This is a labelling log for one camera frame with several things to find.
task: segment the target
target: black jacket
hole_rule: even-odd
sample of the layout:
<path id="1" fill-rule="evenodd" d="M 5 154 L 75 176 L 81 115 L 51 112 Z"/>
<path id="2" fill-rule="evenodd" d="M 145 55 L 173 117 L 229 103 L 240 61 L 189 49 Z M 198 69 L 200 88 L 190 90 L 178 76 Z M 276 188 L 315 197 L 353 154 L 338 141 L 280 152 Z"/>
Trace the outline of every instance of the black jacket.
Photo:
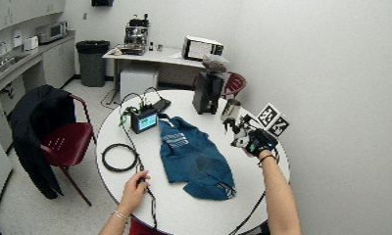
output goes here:
<path id="1" fill-rule="evenodd" d="M 40 141 L 57 126 L 72 123 L 75 105 L 69 93 L 49 85 L 39 86 L 19 101 L 11 113 L 13 148 L 32 183 L 48 199 L 63 195 Z"/>

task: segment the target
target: cup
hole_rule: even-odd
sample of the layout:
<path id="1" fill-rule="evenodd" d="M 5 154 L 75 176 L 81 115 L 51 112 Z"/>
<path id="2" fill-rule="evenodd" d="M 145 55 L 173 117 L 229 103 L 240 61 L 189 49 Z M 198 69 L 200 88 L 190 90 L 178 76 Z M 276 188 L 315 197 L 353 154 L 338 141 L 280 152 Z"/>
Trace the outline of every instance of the cup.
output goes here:
<path id="1" fill-rule="evenodd" d="M 234 99 L 228 99 L 221 115 L 221 120 L 226 120 L 226 118 L 233 118 L 236 120 L 238 115 L 238 109 L 240 102 Z"/>

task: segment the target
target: hand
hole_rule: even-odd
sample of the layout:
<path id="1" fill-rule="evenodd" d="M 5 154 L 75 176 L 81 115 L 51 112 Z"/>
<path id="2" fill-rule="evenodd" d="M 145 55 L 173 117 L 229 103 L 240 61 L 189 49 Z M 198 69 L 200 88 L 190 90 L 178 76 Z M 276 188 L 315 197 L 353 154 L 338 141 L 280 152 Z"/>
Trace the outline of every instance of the hand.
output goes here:
<path id="1" fill-rule="evenodd" d="M 117 211 L 125 216 L 140 206 L 145 188 L 149 186 L 148 182 L 140 182 L 137 185 L 137 181 L 141 177 L 150 179 L 146 170 L 137 172 L 125 183 L 121 200 L 117 206 Z"/>
<path id="2" fill-rule="evenodd" d="M 244 150 L 257 158 L 264 150 L 273 150 L 278 143 L 277 139 L 264 129 L 249 131 L 248 138 L 249 140 Z"/>

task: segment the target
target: black and white pattern card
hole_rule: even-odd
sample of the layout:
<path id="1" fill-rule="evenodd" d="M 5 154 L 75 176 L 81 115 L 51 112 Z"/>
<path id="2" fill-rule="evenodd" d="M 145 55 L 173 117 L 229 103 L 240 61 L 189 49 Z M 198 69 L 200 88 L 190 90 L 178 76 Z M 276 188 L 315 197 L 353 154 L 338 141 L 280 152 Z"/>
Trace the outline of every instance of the black and white pattern card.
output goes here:
<path id="1" fill-rule="evenodd" d="M 262 126 L 266 128 L 268 125 L 277 120 L 280 112 L 276 107 L 269 103 L 260 112 L 257 119 L 260 120 Z"/>
<path id="2" fill-rule="evenodd" d="M 288 129 L 289 125 L 290 124 L 289 124 L 288 120 L 282 116 L 278 116 L 274 123 L 268 128 L 268 132 L 272 135 L 274 135 L 276 138 L 278 138 L 280 135 L 284 133 L 284 131 Z"/>

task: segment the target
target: faucet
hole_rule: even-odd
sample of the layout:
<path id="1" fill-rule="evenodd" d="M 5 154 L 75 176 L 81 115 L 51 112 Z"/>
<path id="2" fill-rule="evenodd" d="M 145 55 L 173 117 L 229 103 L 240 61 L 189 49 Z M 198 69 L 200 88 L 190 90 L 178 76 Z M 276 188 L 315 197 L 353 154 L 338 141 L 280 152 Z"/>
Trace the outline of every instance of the faucet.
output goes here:
<path id="1" fill-rule="evenodd" d="M 0 41 L 0 66 L 3 66 L 4 63 L 7 63 L 7 59 L 3 60 L 1 56 L 8 52 L 5 42 Z"/>

